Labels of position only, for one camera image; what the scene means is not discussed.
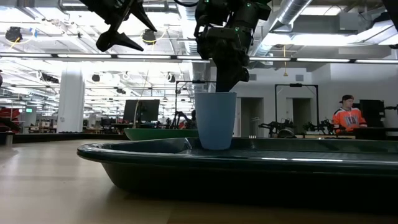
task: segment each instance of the person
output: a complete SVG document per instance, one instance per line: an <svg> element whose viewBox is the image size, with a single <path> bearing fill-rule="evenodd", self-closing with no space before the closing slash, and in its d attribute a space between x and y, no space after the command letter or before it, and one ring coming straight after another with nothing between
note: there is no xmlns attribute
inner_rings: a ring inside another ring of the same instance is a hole
<svg viewBox="0 0 398 224"><path fill-rule="evenodd" d="M358 108L353 108L353 96L344 95L340 103L343 104L342 107L333 115L333 124L336 134L342 134L344 131L352 132L354 128L367 127L361 111Z"/></svg>

